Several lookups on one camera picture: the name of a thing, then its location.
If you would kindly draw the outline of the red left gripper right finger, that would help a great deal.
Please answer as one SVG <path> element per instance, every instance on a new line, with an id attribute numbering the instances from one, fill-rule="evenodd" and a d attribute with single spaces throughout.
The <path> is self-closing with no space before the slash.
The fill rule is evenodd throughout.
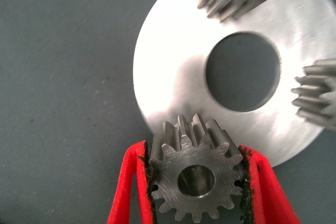
<path id="1" fill-rule="evenodd" d="M 238 149 L 245 168 L 242 223 L 300 223 L 269 160 L 246 145 Z"/>

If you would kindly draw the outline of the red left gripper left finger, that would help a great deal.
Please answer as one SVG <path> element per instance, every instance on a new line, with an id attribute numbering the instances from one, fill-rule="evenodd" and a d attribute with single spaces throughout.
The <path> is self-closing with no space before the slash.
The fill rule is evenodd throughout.
<path id="1" fill-rule="evenodd" d="M 136 178 L 141 222 L 157 223 L 154 201 L 150 196 L 148 143 L 146 140 L 131 145 L 124 154 L 107 223 L 130 222 L 133 177 Z"/>

